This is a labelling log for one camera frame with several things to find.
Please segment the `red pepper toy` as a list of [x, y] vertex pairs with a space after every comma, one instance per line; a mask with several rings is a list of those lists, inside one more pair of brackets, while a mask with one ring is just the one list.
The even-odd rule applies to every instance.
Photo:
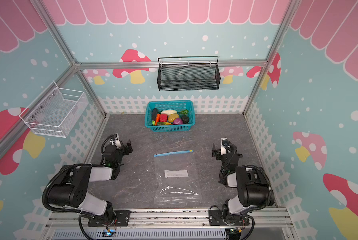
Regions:
[[161, 114], [160, 115], [160, 122], [167, 122], [168, 121], [168, 115], [167, 114]]

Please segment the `clear zip top bag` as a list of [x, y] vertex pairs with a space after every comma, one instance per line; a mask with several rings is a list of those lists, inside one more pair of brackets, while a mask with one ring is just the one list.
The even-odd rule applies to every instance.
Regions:
[[193, 150], [154, 155], [158, 188], [156, 205], [176, 205], [202, 200]]

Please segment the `teal plastic basket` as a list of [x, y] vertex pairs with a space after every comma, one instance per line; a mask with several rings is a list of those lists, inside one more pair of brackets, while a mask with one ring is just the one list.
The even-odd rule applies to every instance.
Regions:
[[[187, 116], [189, 122], [182, 125], [152, 125], [152, 112], [157, 108], [159, 112], [163, 110], [176, 110], [177, 112], [188, 110]], [[145, 126], [153, 132], [182, 132], [189, 131], [196, 123], [195, 109], [192, 101], [179, 100], [179, 101], [155, 101], [149, 102], [146, 108]]]

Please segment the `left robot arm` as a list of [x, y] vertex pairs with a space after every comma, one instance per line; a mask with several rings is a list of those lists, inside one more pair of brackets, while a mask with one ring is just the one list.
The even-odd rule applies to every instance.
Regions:
[[99, 164], [64, 165], [46, 185], [43, 206], [53, 212], [77, 213], [103, 226], [118, 220], [113, 205], [88, 192], [90, 183], [114, 181], [123, 165], [124, 156], [133, 152], [131, 141], [123, 143], [118, 134], [109, 135], [101, 145]]

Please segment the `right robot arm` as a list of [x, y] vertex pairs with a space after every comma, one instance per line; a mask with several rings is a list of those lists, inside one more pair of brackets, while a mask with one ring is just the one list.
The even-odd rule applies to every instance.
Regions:
[[237, 195], [226, 200], [221, 210], [209, 210], [210, 223], [233, 226], [249, 224], [244, 214], [262, 210], [275, 203], [275, 195], [269, 177], [263, 168], [255, 165], [239, 166], [243, 157], [227, 138], [221, 139], [221, 148], [213, 146], [212, 156], [221, 161], [219, 183], [234, 188]]

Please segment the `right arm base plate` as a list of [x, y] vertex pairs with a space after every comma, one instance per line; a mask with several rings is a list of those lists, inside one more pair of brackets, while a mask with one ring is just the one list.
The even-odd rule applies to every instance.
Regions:
[[210, 226], [250, 226], [250, 220], [240, 215], [224, 213], [222, 210], [209, 210]]

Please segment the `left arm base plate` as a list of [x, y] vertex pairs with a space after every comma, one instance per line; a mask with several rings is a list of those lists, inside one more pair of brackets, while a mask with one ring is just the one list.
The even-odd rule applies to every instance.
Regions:
[[102, 216], [95, 216], [88, 222], [89, 227], [127, 227], [131, 211], [106, 212]]

